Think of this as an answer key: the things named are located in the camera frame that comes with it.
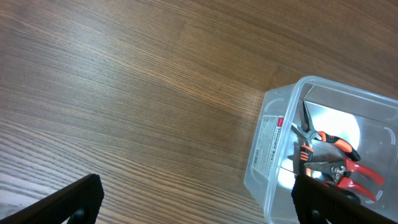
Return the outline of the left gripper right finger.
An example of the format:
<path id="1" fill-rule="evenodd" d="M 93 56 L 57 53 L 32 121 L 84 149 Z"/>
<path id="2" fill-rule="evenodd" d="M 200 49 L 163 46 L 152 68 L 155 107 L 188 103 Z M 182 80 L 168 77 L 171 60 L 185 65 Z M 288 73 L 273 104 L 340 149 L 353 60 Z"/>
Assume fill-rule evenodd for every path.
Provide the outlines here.
<path id="1" fill-rule="evenodd" d="M 301 224 L 394 223 L 306 175 L 296 177 L 291 196 Z"/>

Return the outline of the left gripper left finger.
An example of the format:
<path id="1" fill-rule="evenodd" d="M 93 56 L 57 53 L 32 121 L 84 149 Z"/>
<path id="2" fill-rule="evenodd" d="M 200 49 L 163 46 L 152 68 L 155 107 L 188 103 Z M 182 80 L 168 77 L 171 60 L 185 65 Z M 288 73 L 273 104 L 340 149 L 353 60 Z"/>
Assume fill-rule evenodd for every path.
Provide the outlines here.
<path id="1" fill-rule="evenodd" d="M 104 190 L 98 174 L 89 174 L 61 190 L 39 200 L 13 215 L 1 224 L 95 223 Z"/>

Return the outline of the red handled cutting pliers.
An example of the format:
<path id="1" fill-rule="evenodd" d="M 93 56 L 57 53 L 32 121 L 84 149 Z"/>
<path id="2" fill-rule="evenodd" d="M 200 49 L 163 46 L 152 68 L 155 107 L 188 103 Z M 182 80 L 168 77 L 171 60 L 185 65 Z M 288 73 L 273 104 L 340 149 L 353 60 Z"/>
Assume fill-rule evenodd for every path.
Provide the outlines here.
<path id="1" fill-rule="evenodd" d="M 325 183 L 328 187 L 339 190 L 354 190 L 373 202 L 377 197 L 365 186 L 351 178 L 352 174 L 359 174 L 372 180 L 377 185 L 383 185 L 384 177 L 351 159 L 341 159 L 335 162 L 306 162 L 303 164 L 305 172 L 314 179 Z"/>

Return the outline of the orange black needle-nose pliers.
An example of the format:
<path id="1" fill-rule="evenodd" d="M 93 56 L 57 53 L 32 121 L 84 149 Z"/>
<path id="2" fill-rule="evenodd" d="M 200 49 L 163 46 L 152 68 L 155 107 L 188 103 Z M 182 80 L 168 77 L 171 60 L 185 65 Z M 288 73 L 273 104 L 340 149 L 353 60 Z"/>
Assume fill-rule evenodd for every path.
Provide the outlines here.
<path id="1" fill-rule="evenodd" d="M 306 162 L 311 162 L 314 149 L 312 147 L 312 141 L 320 141 L 333 144 L 336 146 L 341 152 L 345 154 L 346 157 L 350 158 L 353 161 L 360 161 L 361 156 L 357 152 L 357 150 L 346 140 L 338 137 L 327 134 L 324 131 L 317 131 L 313 125 L 312 117 L 307 108 L 306 102 L 302 101 L 302 109 L 303 109 L 303 118 L 305 122 L 305 127 L 298 126 L 295 123 L 292 123 L 292 129 L 296 131 L 301 137 L 304 139 L 304 143 L 300 147 L 300 159 L 298 161 L 298 173 L 299 174 L 307 174 L 308 176 L 312 176 L 312 172 L 310 169 L 305 168 L 304 164 Z"/>

